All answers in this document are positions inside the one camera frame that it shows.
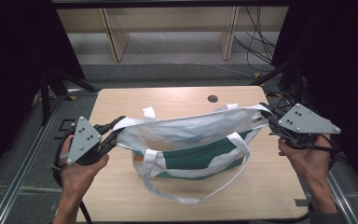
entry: hand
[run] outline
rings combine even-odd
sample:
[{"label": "hand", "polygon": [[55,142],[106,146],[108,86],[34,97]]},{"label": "hand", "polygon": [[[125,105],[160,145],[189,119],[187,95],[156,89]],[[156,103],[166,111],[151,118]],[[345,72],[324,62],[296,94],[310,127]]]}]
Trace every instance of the hand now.
[{"label": "hand", "polygon": [[[70,140],[73,136],[68,137],[62,146],[61,154],[69,152]],[[77,211],[86,194],[91,186],[94,176],[104,168],[109,161],[109,156],[104,155],[100,160],[92,165],[78,165],[71,164],[65,165],[62,168],[62,196],[59,203],[59,210],[57,216],[54,218],[53,223],[75,223]],[[66,159],[60,161],[60,165],[66,164]]]},{"label": "hand", "polygon": [[[328,167],[330,153],[317,149],[294,149],[287,146],[282,139],[278,141],[279,155],[286,156],[296,173],[305,180],[310,188],[313,209],[321,213],[336,213],[337,207],[330,195],[328,186]],[[331,147],[327,139],[318,136],[315,146]]]}]

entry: white tote bag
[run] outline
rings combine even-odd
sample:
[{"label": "white tote bag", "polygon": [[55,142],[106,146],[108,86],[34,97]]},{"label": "white tote bag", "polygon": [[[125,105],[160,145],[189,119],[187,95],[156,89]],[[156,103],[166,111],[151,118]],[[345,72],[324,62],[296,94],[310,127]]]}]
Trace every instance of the white tote bag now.
[{"label": "white tote bag", "polygon": [[[201,203],[230,184],[251,159],[248,144],[269,125],[264,106],[226,105],[209,114],[158,120],[152,107],[145,120],[124,118],[113,129],[125,128],[117,146],[132,150],[133,166],[148,190],[179,203]],[[151,177],[201,180],[239,166],[221,188],[201,198],[180,197],[158,189]]]}]

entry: white strap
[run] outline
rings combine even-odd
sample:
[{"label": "white strap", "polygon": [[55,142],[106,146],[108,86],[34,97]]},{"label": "white strap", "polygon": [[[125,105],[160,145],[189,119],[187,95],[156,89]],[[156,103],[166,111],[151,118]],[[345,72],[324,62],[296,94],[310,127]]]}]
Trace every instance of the white strap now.
[{"label": "white strap", "polygon": [[156,113],[155,113],[153,107],[149,106],[149,107],[143,109],[143,111],[144,111],[144,116],[145,116],[146,122],[157,121]]},{"label": "white strap", "polygon": [[[248,146],[246,145],[246,143],[242,140],[242,138],[240,137],[239,134],[237,133],[233,133],[231,135],[229,135],[228,140],[231,141],[232,144],[234,144],[236,147],[240,148],[243,150],[243,152],[245,153],[245,157],[246,157],[246,162],[245,164],[241,167],[241,169],[225,184],[223,185],[221,188],[215,190],[214,192],[212,192],[211,194],[202,197],[202,198],[187,198],[187,197],[179,197],[179,196],[175,196],[175,195],[171,195],[165,192],[160,191],[150,180],[150,176],[152,174],[154,165],[155,165],[155,161],[156,161],[156,157],[158,155],[158,151],[156,150],[152,150],[152,149],[148,149],[145,153],[145,157],[144,157],[144,162],[143,162],[143,168],[142,168],[142,180],[144,181],[144,184],[146,186],[146,188],[148,190],[150,190],[151,192],[165,198],[171,201],[176,201],[179,203],[201,203],[205,200],[207,200],[208,198],[214,196],[217,192],[219,192],[220,190],[224,189],[225,187],[227,187],[232,181],[234,181],[235,178],[237,178],[237,176],[244,170],[244,168],[246,167],[246,165],[248,164],[249,160],[251,159],[251,152],[248,148]],[[229,164],[231,164],[233,161],[229,161],[227,162],[226,166],[227,167]]]}]

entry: table surface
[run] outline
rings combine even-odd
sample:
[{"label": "table surface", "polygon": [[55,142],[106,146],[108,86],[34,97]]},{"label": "table surface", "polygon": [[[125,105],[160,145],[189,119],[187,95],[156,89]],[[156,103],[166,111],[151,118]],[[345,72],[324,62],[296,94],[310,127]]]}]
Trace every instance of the table surface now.
[{"label": "table surface", "polygon": [[[208,96],[218,97],[210,103]],[[173,119],[209,113],[219,106],[256,105],[267,102],[260,87],[182,87],[102,90],[89,121],[105,124],[125,115],[142,119],[142,109],[153,106],[159,119]],[[307,207],[295,199],[306,199],[296,173],[285,157],[278,156],[275,136],[262,131],[250,144],[252,158],[245,170],[228,187],[200,204],[181,204],[149,192],[132,166],[131,152],[115,147],[110,161],[95,177],[84,197],[93,221],[205,221],[296,218]],[[169,193],[198,197],[221,187],[240,168],[201,181],[155,178],[154,183]],[[84,220],[81,212],[79,221]]]}]

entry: black cable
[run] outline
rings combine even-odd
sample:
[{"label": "black cable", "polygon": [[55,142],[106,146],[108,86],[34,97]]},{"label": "black cable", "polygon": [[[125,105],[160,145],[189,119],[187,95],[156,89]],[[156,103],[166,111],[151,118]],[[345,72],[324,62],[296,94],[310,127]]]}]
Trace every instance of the black cable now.
[{"label": "black cable", "polygon": [[[257,15],[258,15],[257,25],[256,25],[256,23],[255,23],[255,21],[254,21],[252,15],[250,14],[248,7],[246,7],[246,11],[248,12],[249,18],[251,19],[252,24],[254,25],[254,28],[255,28],[253,35],[251,35],[251,41],[250,41],[249,46],[247,47],[247,49],[250,49],[250,48],[251,48],[252,42],[253,42],[253,40],[255,39],[255,34],[258,33],[259,36],[261,37],[261,40],[262,40],[262,43],[263,43],[263,48],[266,50],[266,48],[265,48],[266,45],[265,45],[265,42],[264,42],[264,40],[263,40],[263,36],[258,32],[258,28],[257,28],[257,26],[258,26],[259,23],[260,23],[259,8],[257,9]],[[263,61],[266,62],[266,63],[268,63],[268,64],[271,64],[271,59],[269,58],[269,55],[268,55],[267,51],[266,51],[266,54],[267,54],[267,57],[263,55],[263,58],[266,59],[266,60],[263,60]],[[256,68],[254,68],[253,66],[251,66],[251,64],[249,63],[249,50],[246,52],[246,61],[247,61],[248,65],[249,65],[252,69],[254,69],[255,71],[267,72],[267,73],[271,72],[271,71],[256,69]]]},{"label": "black cable", "polygon": [[80,203],[80,209],[81,209],[81,212],[83,213],[83,216],[86,219],[87,223],[92,224],[90,213],[89,213],[89,211],[87,211],[86,205],[83,203],[83,201],[81,201],[81,203]]},{"label": "black cable", "polygon": [[[255,40],[258,41],[258,42],[263,42],[262,39],[259,39],[259,38],[256,38],[256,37],[255,37]],[[273,44],[273,43],[270,43],[269,41],[267,41],[266,44],[269,45],[269,46],[271,46],[271,47],[273,47],[273,48],[276,48],[276,45]]]},{"label": "black cable", "polygon": [[247,47],[246,45],[244,45],[242,42],[240,42],[240,40],[234,36],[235,40],[241,45],[241,47],[243,47],[244,49],[250,51],[251,53],[254,54],[254,56],[258,57],[259,59],[263,60],[265,63],[269,63],[269,61],[267,61],[267,57],[260,54],[259,52],[255,51],[254,49],[250,49],[249,47]]}]

